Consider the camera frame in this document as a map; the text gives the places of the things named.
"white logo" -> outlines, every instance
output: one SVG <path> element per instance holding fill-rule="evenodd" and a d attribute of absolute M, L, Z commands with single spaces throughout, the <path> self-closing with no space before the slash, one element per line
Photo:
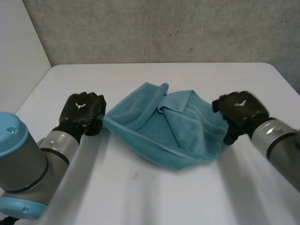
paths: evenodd
<path fill-rule="evenodd" d="M 78 105 L 78 104 L 77 104 L 77 102 L 75 103 L 75 105 L 77 106 L 77 108 L 78 108 L 78 109 L 80 109 L 80 108 L 82 108 L 82 107 L 85 107 L 85 106 L 86 106 L 86 104 L 83 104 L 83 105 Z"/>
<path fill-rule="evenodd" d="M 246 100 L 244 100 L 241 104 L 240 103 L 235 103 L 234 106 L 244 107 L 245 103 L 246 103 Z"/>

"black ring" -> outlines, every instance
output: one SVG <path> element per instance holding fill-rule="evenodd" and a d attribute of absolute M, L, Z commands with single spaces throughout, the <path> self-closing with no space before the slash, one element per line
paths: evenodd
<path fill-rule="evenodd" d="M 48 149 L 48 148 L 41 148 L 41 150 L 45 151 L 45 152 L 53 153 L 54 155 L 57 155 L 62 160 L 64 160 L 68 166 L 70 165 L 70 161 L 68 160 L 68 158 L 65 155 L 61 154 L 59 151 L 56 151 L 56 150 L 53 150 L 53 149 Z"/>
<path fill-rule="evenodd" d="M 271 155 L 271 152 L 272 152 L 273 148 L 275 147 L 275 145 L 277 145 L 283 139 L 286 139 L 287 137 L 294 136 L 296 134 L 297 133 L 287 133 L 285 135 L 280 136 L 275 141 L 273 141 L 272 144 L 270 144 L 270 146 L 268 147 L 268 150 L 267 150 L 267 159 L 270 160 L 270 155 Z"/>
<path fill-rule="evenodd" d="M 7 191 L 7 190 L 4 190 L 5 192 L 7 193 L 10 193 L 10 194 L 16 194 L 16 193 L 20 193 L 20 192 L 23 192 L 23 191 L 27 191 L 28 189 L 32 188 L 33 186 L 35 186 L 36 184 L 38 184 L 44 177 L 45 175 L 47 174 L 48 172 L 48 169 L 49 169 L 49 163 L 48 163 L 48 159 L 47 157 L 45 156 L 46 160 L 47 160 L 47 165 L 46 165 L 46 168 L 44 170 L 44 172 L 42 173 L 42 175 L 33 183 L 27 185 L 26 187 L 24 188 L 21 188 L 19 190 L 15 190 L 15 191 Z"/>

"table surface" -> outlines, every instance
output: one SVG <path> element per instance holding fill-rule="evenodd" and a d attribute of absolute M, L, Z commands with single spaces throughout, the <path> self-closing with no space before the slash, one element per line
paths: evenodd
<path fill-rule="evenodd" d="M 208 102 L 248 90 L 294 128 L 300 97 L 265 63 L 94 64 L 53 67 L 17 115 L 38 141 L 58 125 L 69 95 L 103 94 L 107 111 L 144 82 L 195 90 Z M 172 172 L 149 163 L 103 129 L 84 137 L 48 210 L 18 224 L 296 225 L 300 195 L 247 136 L 206 166 Z"/>

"light blue cap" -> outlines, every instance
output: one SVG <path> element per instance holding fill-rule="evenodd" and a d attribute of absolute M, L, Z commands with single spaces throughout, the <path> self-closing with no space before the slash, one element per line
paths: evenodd
<path fill-rule="evenodd" d="M 47 207 L 45 204 L 21 198 L 0 198 L 0 212 L 18 219 L 39 219 Z"/>
<path fill-rule="evenodd" d="M 0 157 L 18 150 L 28 138 L 26 125 L 16 115 L 0 112 Z"/>

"fabric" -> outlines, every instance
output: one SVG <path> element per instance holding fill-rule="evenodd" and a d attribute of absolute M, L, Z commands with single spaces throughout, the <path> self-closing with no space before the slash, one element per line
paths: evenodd
<path fill-rule="evenodd" d="M 103 118 L 104 127 L 139 155 L 172 170 L 211 163 L 225 147 L 228 124 L 193 90 L 143 84 Z"/>

